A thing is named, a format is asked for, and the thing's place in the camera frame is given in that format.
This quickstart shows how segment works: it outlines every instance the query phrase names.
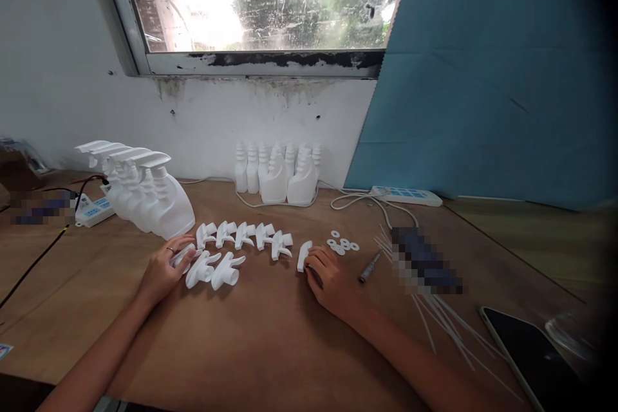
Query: phone screen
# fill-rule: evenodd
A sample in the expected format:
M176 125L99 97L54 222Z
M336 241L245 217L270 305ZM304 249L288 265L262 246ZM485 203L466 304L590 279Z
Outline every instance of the phone screen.
M484 308L483 315L545 412L564 412L579 404L583 383L541 330L493 309Z

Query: window frame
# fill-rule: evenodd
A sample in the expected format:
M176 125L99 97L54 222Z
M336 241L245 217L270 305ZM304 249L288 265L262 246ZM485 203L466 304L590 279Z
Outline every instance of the window frame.
M286 51L149 51L135 0L113 0L139 76L377 79L385 48Z

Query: white wall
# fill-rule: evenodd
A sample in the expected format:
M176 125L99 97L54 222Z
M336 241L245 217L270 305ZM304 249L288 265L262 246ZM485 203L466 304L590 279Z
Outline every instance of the white wall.
M221 176L237 139L308 141L343 186L375 81L126 77L98 0L0 4L0 134L52 167L85 169L73 147L103 139L168 153L175 176Z

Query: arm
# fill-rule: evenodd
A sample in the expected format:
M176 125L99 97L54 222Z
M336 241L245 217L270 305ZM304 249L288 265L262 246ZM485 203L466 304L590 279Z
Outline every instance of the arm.
M194 241L191 235L174 237L154 254L135 296L47 396L38 412L94 410L146 317L174 288L191 263L194 252L187 253L172 268L169 260L173 253L167 248L178 250L190 241Z
M335 254L324 247L309 250L307 280L317 301L365 338L415 389L434 411L494 411L495 401L441 362L420 343L405 336L365 300L355 281L346 275Z

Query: window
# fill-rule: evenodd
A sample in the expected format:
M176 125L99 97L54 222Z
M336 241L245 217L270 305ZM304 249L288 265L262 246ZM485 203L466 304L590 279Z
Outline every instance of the window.
M115 0L140 74L376 77L397 0Z

